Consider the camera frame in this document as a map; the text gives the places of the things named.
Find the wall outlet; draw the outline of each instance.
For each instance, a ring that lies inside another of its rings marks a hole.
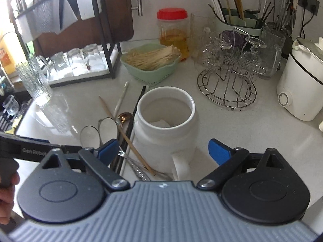
[[[304,7],[303,6],[303,1],[304,0],[298,0],[298,5],[301,6],[301,7]],[[307,0],[307,6],[305,7],[305,9],[310,11],[311,13],[313,13],[313,11],[312,11],[312,6],[313,5],[315,6],[314,14],[318,15],[319,5],[320,5],[320,2],[318,0]]]

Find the white electric kettle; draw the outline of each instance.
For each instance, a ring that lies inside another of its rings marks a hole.
[[[295,40],[277,94],[279,104],[300,120],[311,121],[319,113],[323,107],[323,38],[318,43],[301,37]]]

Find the yellow bottle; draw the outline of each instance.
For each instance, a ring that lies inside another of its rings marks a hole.
[[[8,75],[15,71],[17,63],[26,60],[24,51],[14,31],[15,29],[12,24],[8,24],[5,27],[0,26],[0,39],[6,34],[0,41],[0,61]]]

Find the brown wooden board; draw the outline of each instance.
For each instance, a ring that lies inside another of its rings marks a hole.
[[[105,0],[109,23],[114,42],[127,41],[133,37],[133,22],[131,0]],[[103,19],[101,22],[106,33],[107,26]],[[73,48],[83,48],[88,44],[101,44],[99,30],[95,18],[78,21],[68,27],[59,35],[43,33],[34,41],[36,55],[51,57],[57,52],[67,52]]]

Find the metal cup drying rack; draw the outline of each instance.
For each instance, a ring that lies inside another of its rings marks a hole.
[[[247,35],[246,43],[239,50],[239,57],[234,57],[236,31]],[[208,68],[197,77],[200,91],[211,101],[234,109],[240,109],[253,104],[257,98],[257,90],[253,83],[258,74],[264,74],[265,69],[259,65],[251,71],[243,68],[243,50],[250,41],[250,35],[234,28],[232,52],[224,58],[221,65],[214,64],[213,57],[207,59]]]

